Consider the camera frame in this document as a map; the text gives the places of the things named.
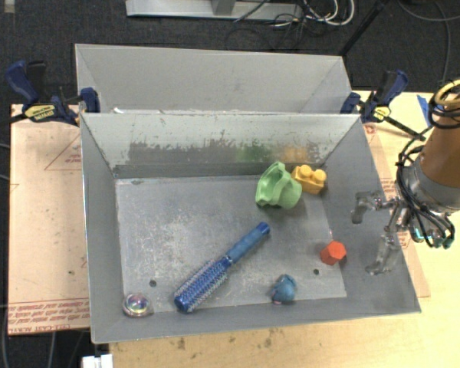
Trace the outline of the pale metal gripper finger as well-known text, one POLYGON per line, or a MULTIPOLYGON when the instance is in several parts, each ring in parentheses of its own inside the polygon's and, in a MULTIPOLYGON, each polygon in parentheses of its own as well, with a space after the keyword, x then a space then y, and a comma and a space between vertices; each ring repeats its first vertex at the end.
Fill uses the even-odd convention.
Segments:
POLYGON ((363 216, 367 211, 382 208, 383 199, 379 192, 358 192, 355 195, 355 207, 351 212, 351 221, 353 224, 360 224, 363 222, 363 216))
POLYGON ((366 272, 370 275, 391 272, 396 266, 401 250, 396 234, 381 235, 376 240, 376 257, 365 267, 366 272))

